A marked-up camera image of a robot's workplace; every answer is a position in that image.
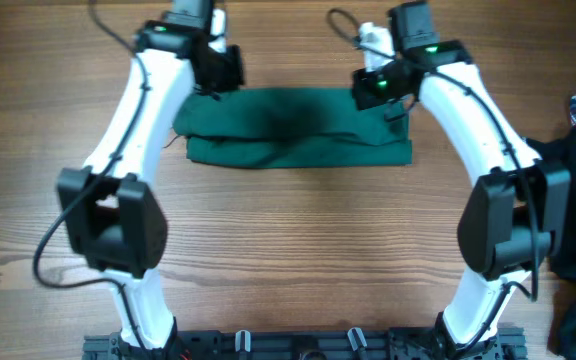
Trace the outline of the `green cloth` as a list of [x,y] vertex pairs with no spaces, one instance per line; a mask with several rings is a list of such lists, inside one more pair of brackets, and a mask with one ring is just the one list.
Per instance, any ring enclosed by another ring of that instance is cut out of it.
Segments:
[[245,89],[193,95],[174,131],[193,162],[234,168],[406,166],[413,160],[402,106],[360,111],[344,88]]

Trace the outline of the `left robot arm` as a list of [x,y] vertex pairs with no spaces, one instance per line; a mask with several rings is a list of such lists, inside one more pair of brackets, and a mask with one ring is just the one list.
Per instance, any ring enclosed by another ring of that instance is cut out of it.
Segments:
[[164,142],[183,104],[217,98],[245,82],[240,49],[226,43],[227,15],[212,1],[175,1],[148,20],[127,49],[126,87],[100,143],[57,180],[72,250],[109,284],[122,328],[112,348],[125,359],[182,354],[158,264],[168,237],[154,182]]

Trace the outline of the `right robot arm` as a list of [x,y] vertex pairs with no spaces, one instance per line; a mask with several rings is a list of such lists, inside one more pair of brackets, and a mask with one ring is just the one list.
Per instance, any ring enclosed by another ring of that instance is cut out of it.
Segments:
[[446,349],[462,356],[496,337],[514,292],[537,299],[539,268],[561,246],[571,176],[517,134],[465,46],[440,40],[427,2],[403,3],[388,17],[386,27],[355,22],[346,38],[364,54],[352,95],[360,110],[412,97],[439,123],[469,176],[457,227],[466,269],[436,326]]

